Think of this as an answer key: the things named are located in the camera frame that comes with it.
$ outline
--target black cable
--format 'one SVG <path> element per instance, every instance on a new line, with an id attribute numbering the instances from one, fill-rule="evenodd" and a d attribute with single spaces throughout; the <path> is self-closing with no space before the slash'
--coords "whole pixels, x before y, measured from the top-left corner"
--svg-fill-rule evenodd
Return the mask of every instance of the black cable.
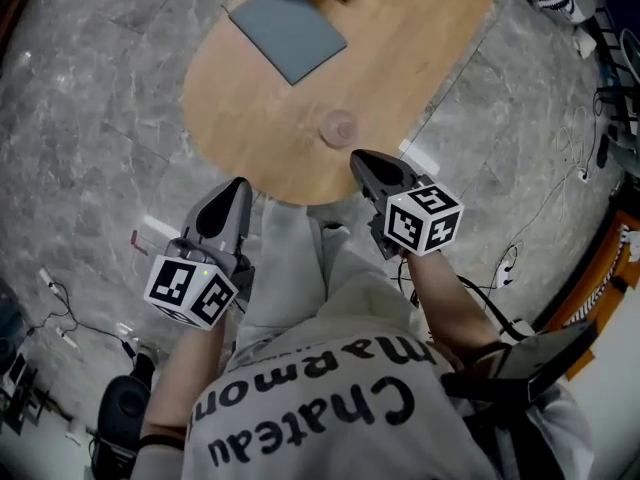
<path id="1" fill-rule="evenodd" d="M 416 307 L 416 308 L 420 307 L 420 300 L 418 299 L 418 292 L 416 292 L 415 288 L 414 288 L 413 292 L 411 293 L 411 297 L 409 298 L 409 302 L 411 302 L 411 304 L 413 304 L 413 306 Z"/>
<path id="2" fill-rule="evenodd" d="M 242 306 L 240 305 L 240 303 L 237 300 L 234 300 L 233 302 L 236 305 L 236 307 L 242 312 L 243 315 L 246 314 L 244 309 L 242 309 Z"/>
<path id="3" fill-rule="evenodd" d="M 507 257 L 507 255 L 509 254 L 509 251 L 511 251 L 511 249 L 515 249 L 516 250 L 516 256 L 515 256 L 515 258 L 513 260 L 513 265 L 511 265 L 511 269 L 512 270 L 516 266 L 516 263 L 518 262 L 518 247 L 516 245 L 514 245 L 514 244 L 510 244 L 509 247 L 507 247 L 507 249 L 504 251 L 504 254 L 502 255 L 502 258 L 500 258 L 500 261 L 498 261 L 496 269 L 493 271 L 493 277 L 491 278 L 491 282 L 489 283 L 491 286 L 489 286 L 489 288 L 488 288 L 489 292 L 487 293 L 487 299 L 489 299 L 491 297 L 491 292 L 493 290 L 497 290 L 498 289 L 498 286 L 495 286 L 495 287 L 493 286 L 493 282 L 496 280 L 496 275 L 498 274 L 498 270 L 500 270 L 500 265 L 502 265 L 502 262 Z M 487 303 L 485 301 L 483 311 L 486 311 L 486 310 L 487 310 Z"/>
<path id="4" fill-rule="evenodd" d="M 400 260 L 400 264 L 398 265 L 398 277 L 396 278 L 398 281 L 398 288 L 400 288 L 400 293 L 402 293 L 402 295 L 404 295 L 404 288 L 402 287 L 402 267 L 406 261 L 407 260 L 405 259 Z"/>
<path id="5" fill-rule="evenodd" d="M 462 282 L 462 284 L 464 284 L 465 286 L 468 286 L 469 288 L 471 288 L 474 292 L 476 292 L 478 294 L 478 296 L 485 302 L 485 304 L 487 304 L 489 306 L 489 309 L 491 309 L 491 312 L 494 314 L 494 316 L 496 317 L 496 319 L 498 320 L 498 322 L 500 322 L 500 325 L 502 325 L 502 328 L 504 329 L 504 331 L 511 336 L 514 340 L 516 341 L 522 341 L 524 339 L 526 339 L 528 336 L 525 336 L 524 334 L 519 333 L 514 327 L 513 325 L 511 325 L 511 322 L 509 322 L 509 320 L 507 319 L 507 317 L 505 317 L 500 310 L 496 307 L 496 305 L 491 302 L 491 300 L 489 299 L 489 297 L 487 295 L 485 295 L 482 290 L 480 290 L 480 288 L 478 288 L 475 284 L 473 284 L 471 281 L 469 281 L 468 279 L 462 277 L 462 276 L 458 276 L 458 279 L 460 279 L 460 281 Z"/>
<path id="6" fill-rule="evenodd" d="M 97 437 L 94 437 L 91 441 L 89 441 L 89 460 L 91 461 L 91 463 L 93 464 L 93 452 L 95 451 L 95 446 L 93 448 L 93 450 L 91 450 L 91 445 L 95 445 L 96 441 L 98 440 Z"/>
<path id="7" fill-rule="evenodd" d="M 87 325 L 87 324 L 83 324 L 82 322 L 80 322 L 75 314 L 73 313 L 73 310 L 71 309 L 71 299 L 69 297 L 69 291 L 67 290 L 67 287 L 62 284 L 62 283 L 58 283 L 56 281 L 51 283 L 52 285 L 55 286 L 59 286 L 60 288 L 62 288 L 62 291 L 64 292 L 64 297 L 62 297 L 60 294 L 58 293 L 54 293 L 54 296 L 56 297 L 56 299 L 58 299 L 60 302 L 62 302 L 62 304 L 65 306 L 65 308 L 67 309 L 67 311 L 65 311 L 64 313 L 49 313 L 49 315 L 47 315 L 47 317 L 44 319 L 44 322 L 42 322 L 41 325 L 36 326 L 36 327 L 31 327 L 28 331 L 27 331 L 27 336 L 31 336 L 33 335 L 33 333 L 35 332 L 36 329 L 41 329 L 42 327 L 44 327 L 44 325 L 47 323 L 47 320 L 49 320 L 49 318 L 51 318 L 52 316 L 57 316 L 57 317 L 62 317 L 62 316 L 67 316 L 69 315 L 71 317 L 71 319 L 74 322 L 74 327 L 72 329 L 66 329 L 62 332 L 62 336 L 64 337 L 66 334 L 76 331 L 78 329 L 78 327 L 84 327 L 85 329 L 89 329 L 91 331 L 97 332 L 99 334 L 104 334 L 105 336 L 110 336 L 112 338 L 115 338 L 116 340 L 118 340 L 120 342 L 120 345 L 122 346 L 122 348 L 124 349 L 124 351 L 127 353 L 127 355 L 131 358 L 131 361 L 135 367 L 135 361 L 133 360 L 133 358 L 136 356 L 135 352 L 133 351 L 133 349 L 131 348 L 131 345 L 129 345 L 125 340 L 123 340 L 120 336 L 109 332 L 109 331 L 103 331 L 102 329 L 98 329 L 97 327 L 93 327 L 91 325 Z"/>

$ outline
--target chair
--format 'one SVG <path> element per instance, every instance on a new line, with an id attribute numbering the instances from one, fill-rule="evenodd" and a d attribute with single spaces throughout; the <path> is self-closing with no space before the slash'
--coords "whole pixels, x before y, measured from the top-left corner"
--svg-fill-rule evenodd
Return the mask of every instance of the chair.
<path id="1" fill-rule="evenodd" d="M 96 480 L 131 475 L 151 397 L 154 370 L 151 359 L 139 353 L 133 371 L 116 377 L 107 386 L 100 403 L 98 432 L 91 454 L 91 469 Z"/>
<path id="2" fill-rule="evenodd" d="M 632 99 L 632 110 L 637 115 L 640 106 L 640 41 L 629 29 L 624 29 L 620 34 L 621 53 L 626 63 L 625 71 L 630 73 L 634 80 L 634 87 L 609 87 L 599 89 L 599 93 L 624 94 Z M 640 137 L 636 131 L 634 135 L 630 129 L 618 129 L 610 125 L 608 133 L 602 136 L 598 149 L 598 167 L 604 167 L 607 154 L 611 153 L 613 159 L 630 175 L 640 178 Z"/>

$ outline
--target oval wooden table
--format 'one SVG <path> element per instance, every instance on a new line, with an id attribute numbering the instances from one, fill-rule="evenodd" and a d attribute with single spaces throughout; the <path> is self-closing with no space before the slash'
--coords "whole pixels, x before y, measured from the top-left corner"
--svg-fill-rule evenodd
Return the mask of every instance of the oval wooden table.
<path id="1" fill-rule="evenodd" d="M 312 1 L 348 46 L 295 86 L 225 14 L 196 52 L 184 90 L 186 124 L 205 157 L 276 199 L 308 205 L 356 191 L 353 149 L 397 154 L 492 2 Z M 331 149 L 318 134 L 334 109 L 358 120 L 348 148 Z"/>

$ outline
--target leg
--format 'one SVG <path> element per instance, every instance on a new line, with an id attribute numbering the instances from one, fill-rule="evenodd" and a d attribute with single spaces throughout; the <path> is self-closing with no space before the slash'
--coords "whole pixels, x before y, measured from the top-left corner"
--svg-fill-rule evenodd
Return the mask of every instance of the leg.
<path id="1" fill-rule="evenodd" d="M 322 273 L 327 284 L 327 298 L 332 297 L 347 281 L 360 274 L 370 273 L 387 279 L 381 268 L 368 262 L 355 251 L 350 238 L 351 234 L 344 226 L 322 230 Z"/>
<path id="2" fill-rule="evenodd" d="M 498 330 L 440 252 L 422 257 L 409 254 L 407 262 L 435 341 L 463 363 L 500 342 Z"/>
<path id="3" fill-rule="evenodd" d="M 318 312 L 319 317 L 374 319 L 416 339 L 426 341 L 429 338 L 422 311 L 391 284 L 381 268 L 355 251 L 347 228 L 325 228 L 322 238 L 328 300 Z"/>
<path id="4" fill-rule="evenodd" d="M 267 200 L 262 258 L 235 355 L 315 316 L 325 290 L 306 207 Z"/>

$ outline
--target gray marble floor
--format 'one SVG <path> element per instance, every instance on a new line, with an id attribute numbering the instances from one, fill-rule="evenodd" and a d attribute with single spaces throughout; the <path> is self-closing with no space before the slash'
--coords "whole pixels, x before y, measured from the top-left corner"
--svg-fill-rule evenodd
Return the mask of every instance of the gray marble floor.
<path id="1" fill-rule="evenodd" d="M 189 59 L 227 1 L 29 4 L 0 78 L 0 269 L 32 322 L 61 309 L 37 277 L 46 265 L 69 287 L 79 319 L 110 331 L 123 322 L 170 350 L 181 329 L 141 299 L 165 241 L 142 219 L 150 214 L 179 228 L 186 210 L 228 177 L 199 156 L 181 113 Z M 488 284 L 509 242 L 523 242 L 515 282 L 493 294 L 510 316 L 532 318 L 544 308 L 620 177 L 610 162 L 605 171 L 594 167 L 588 184 L 574 174 L 561 183 L 572 160 L 554 137 L 575 113 L 574 143 L 585 130 L 590 148 L 598 79 L 595 61 L 574 53 L 571 33 L 524 0 L 495 0 L 409 137 L 467 205 L 459 239 L 446 251 L 460 274 Z M 263 202 L 258 195 L 245 247 L 258 268 Z M 346 222 L 362 254 L 382 263 L 362 197 L 310 213 Z M 134 229 L 150 256 L 131 247 Z M 397 263 L 384 267 L 392 274 Z M 115 340 L 82 329 L 73 350 L 55 327 L 32 343 L 41 381 L 94 426 L 106 383 L 127 371 L 128 359 Z"/>

